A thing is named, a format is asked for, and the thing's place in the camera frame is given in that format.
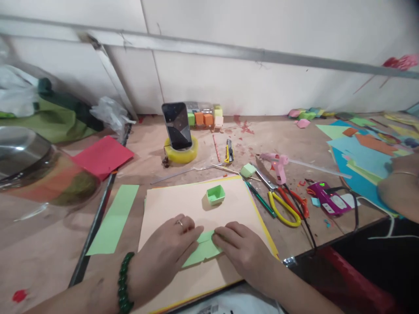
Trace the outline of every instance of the green bead bracelet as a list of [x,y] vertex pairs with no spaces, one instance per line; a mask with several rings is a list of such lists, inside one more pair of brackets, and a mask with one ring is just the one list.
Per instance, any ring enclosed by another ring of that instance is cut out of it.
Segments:
[[134,256],[134,252],[129,252],[125,255],[124,260],[121,264],[121,269],[119,271],[119,280],[118,280],[118,304],[119,304],[119,313],[128,314],[131,312],[134,307],[134,302],[131,302],[128,298],[128,287],[127,287],[127,273],[128,273],[128,264]]

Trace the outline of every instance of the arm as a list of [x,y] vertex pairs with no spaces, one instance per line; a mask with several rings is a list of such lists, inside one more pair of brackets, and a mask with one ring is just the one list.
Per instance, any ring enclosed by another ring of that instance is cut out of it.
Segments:
[[272,256],[261,238],[248,227],[229,222],[215,229],[213,242],[253,288],[277,300],[290,314],[343,313]]
[[[204,228],[190,217],[178,215],[161,225],[144,244],[128,266],[128,297],[134,308],[154,298],[175,277],[198,247],[196,241]],[[99,275],[85,280],[48,299],[26,314],[119,313],[118,279],[122,261],[109,266]]]
[[378,184],[383,202],[408,219],[419,223],[419,151],[393,158],[393,172]]

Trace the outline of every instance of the table surface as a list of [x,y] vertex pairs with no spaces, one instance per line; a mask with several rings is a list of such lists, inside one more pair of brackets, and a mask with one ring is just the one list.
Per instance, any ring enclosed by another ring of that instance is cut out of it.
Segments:
[[[388,123],[381,116],[372,116],[378,121]],[[230,169],[240,171],[249,161],[255,162],[255,154],[276,152],[289,158],[310,163],[330,170],[337,170],[332,155],[328,152],[326,141],[329,137],[315,124],[331,124],[335,119],[316,119],[306,129],[299,129],[294,121],[282,116],[263,117],[225,117],[224,133],[215,133],[221,157],[225,155],[227,139],[233,141],[235,160]],[[165,177],[190,167],[204,167],[218,163],[213,134],[209,130],[192,130],[198,139],[197,158],[187,165],[175,165],[165,169],[161,163],[164,157],[163,143],[167,138],[164,120],[161,116],[147,116],[139,125],[132,127],[127,147],[135,153],[133,160],[125,164],[117,173],[106,209],[112,204],[122,184],[140,185],[127,223],[122,232],[116,252],[110,255],[95,255],[90,258],[85,279],[114,260],[121,259],[127,251],[136,251],[140,238],[144,197],[150,188],[200,182],[222,177],[227,172],[218,169],[191,171],[168,180],[150,185],[159,177]],[[70,155],[75,155],[100,139],[104,133],[91,136],[68,145],[61,145]],[[264,162],[264,172],[270,164]],[[351,233],[355,227],[354,211],[331,219],[320,208],[316,208],[306,193],[306,187],[297,187],[305,178],[326,181],[331,187],[341,186],[335,175],[289,163],[285,167],[287,183],[291,190],[302,198],[307,198],[310,218],[308,223],[314,234],[317,246],[324,245]],[[263,183],[251,180],[258,192],[267,198],[267,188]],[[106,182],[100,192],[84,208],[67,212],[66,210],[46,211],[31,219],[13,222],[23,208],[36,204],[16,201],[2,196],[0,204],[0,312],[21,313],[47,298],[65,290],[79,259],[84,242],[98,209]],[[302,222],[301,227],[290,228],[273,219],[260,202],[255,200],[259,212],[279,251],[281,259],[301,255],[312,249],[312,244]],[[281,206],[284,217],[290,215]],[[359,208],[359,227],[365,227],[385,218],[385,215],[363,203]],[[327,228],[325,219],[331,222]],[[27,289],[28,297],[21,303],[12,301],[17,290]]]

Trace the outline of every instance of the hand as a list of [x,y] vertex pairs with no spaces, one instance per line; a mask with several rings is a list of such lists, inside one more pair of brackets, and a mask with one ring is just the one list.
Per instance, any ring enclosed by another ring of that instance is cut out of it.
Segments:
[[392,158],[392,162],[393,172],[405,171],[419,175],[419,147],[411,155]]
[[253,288],[271,295],[269,283],[273,271],[282,264],[256,233],[238,222],[229,222],[215,229],[213,242],[223,249],[236,271]]
[[129,267],[128,287],[136,304],[145,304],[160,293],[175,277],[193,251],[204,230],[180,214],[161,225],[136,254]]

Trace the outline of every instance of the smartphone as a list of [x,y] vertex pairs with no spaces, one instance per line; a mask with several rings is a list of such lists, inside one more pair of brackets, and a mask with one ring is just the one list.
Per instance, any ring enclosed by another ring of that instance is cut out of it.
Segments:
[[181,150],[191,147],[192,137],[186,104],[184,102],[164,103],[161,109],[165,116],[167,133],[173,149]]

